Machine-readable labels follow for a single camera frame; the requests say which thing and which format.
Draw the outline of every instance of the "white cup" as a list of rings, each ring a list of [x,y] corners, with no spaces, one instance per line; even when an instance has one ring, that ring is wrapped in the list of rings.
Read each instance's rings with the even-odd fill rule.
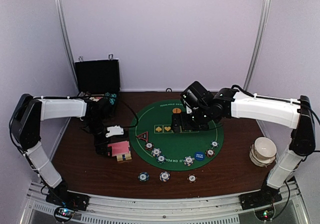
[[[258,159],[267,160],[273,158],[277,153],[277,147],[272,140],[259,137],[254,142],[254,154]]]

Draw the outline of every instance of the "white arm segment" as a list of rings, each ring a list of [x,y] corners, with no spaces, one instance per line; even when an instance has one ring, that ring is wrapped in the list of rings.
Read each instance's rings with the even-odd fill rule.
[[[277,123],[291,129],[298,126],[300,113],[299,105],[278,100],[268,100],[250,97],[242,92],[237,92],[231,102],[231,116],[234,118],[250,118],[261,121]],[[291,102],[300,103],[297,99],[286,99]],[[289,145],[280,157],[280,160],[270,171],[267,185],[279,189],[284,181],[293,173],[298,164],[305,157],[295,154],[289,150]]]
[[[266,180],[267,185],[271,188],[279,189],[304,158],[304,156],[297,155],[292,150],[289,150],[289,146],[287,146],[280,160],[270,171]]]
[[[299,105],[261,98],[250,97],[242,92],[237,92],[231,102],[231,116],[233,118],[250,118],[296,129],[300,114]],[[300,103],[297,99],[286,99]]]
[[[34,147],[28,149],[25,154],[31,160],[35,168],[34,171],[37,170],[50,187],[55,188],[62,182],[59,172],[52,165],[40,141]]]
[[[81,99],[39,99],[41,121],[53,118],[81,118],[86,115],[87,103]]]

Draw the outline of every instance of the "blue poker chip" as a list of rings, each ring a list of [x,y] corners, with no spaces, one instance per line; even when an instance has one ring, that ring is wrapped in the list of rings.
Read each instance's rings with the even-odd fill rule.
[[[141,172],[139,175],[138,175],[138,179],[140,182],[146,182],[149,180],[149,174],[147,172]]]
[[[170,176],[171,176],[171,175],[170,175],[169,172],[163,171],[163,172],[160,173],[159,179],[160,179],[160,181],[162,181],[162,182],[167,182],[167,181],[169,181]]]
[[[196,159],[197,161],[203,161],[205,157],[206,156],[202,151],[197,151],[196,153],[194,153],[194,159]]]

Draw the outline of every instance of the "metal frame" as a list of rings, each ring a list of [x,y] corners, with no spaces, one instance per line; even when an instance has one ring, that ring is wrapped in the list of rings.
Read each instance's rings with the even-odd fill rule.
[[[58,12],[58,16],[59,16],[60,27],[61,27],[63,43],[64,43],[64,49],[66,52],[66,56],[68,58],[69,66],[71,68],[73,81],[75,83],[75,86],[78,87],[78,80],[77,80],[77,75],[76,75],[76,71],[75,71],[75,61],[74,61],[74,57],[72,55],[71,45],[70,45],[70,41],[69,41],[69,37],[68,37],[62,0],[54,0],[54,1],[55,1],[56,9]]]
[[[262,2],[262,9],[261,9],[261,14],[260,14],[260,22],[259,22],[259,26],[258,26],[258,32],[256,34],[256,39],[255,39],[255,44],[254,44],[254,49],[253,49],[253,53],[252,53],[252,57],[251,57],[249,70],[246,75],[244,86],[243,86],[243,89],[246,91],[249,88],[249,85],[252,80],[254,70],[256,68],[256,64],[258,61],[258,56],[259,56],[259,52],[260,52],[260,48],[261,48],[261,44],[262,44],[262,38],[263,38],[263,34],[265,32],[266,24],[268,21],[270,3],[271,3],[271,0],[263,0],[263,2]]]
[[[45,201],[46,197],[40,192],[42,186],[36,182],[31,183],[25,208],[19,219],[20,224],[30,223],[33,210],[48,215],[53,214],[56,206]],[[289,182],[289,188],[290,199],[294,203],[299,223],[309,224],[309,217],[297,183]],[[280,192],[283,199],[277,204],[285,203],[288,198],[288,189],[285,185],[280,188]],[[238,193],[185,199],[129,199],[87,195],[90,196],[87,211],[76,212],[72,219],[75,222],[85,224],[238,224],[240,214],[254,211],[253,209],[242,210]]]

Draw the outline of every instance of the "red triangle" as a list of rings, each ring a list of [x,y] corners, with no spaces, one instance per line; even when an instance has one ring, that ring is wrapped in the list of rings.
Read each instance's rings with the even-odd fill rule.
[[[149,140],[148,132],[146,131],[144,133],[141,133],[140,135],[137,135],[136,138],[143,140],[145,142],[148,142],[148,140]]]

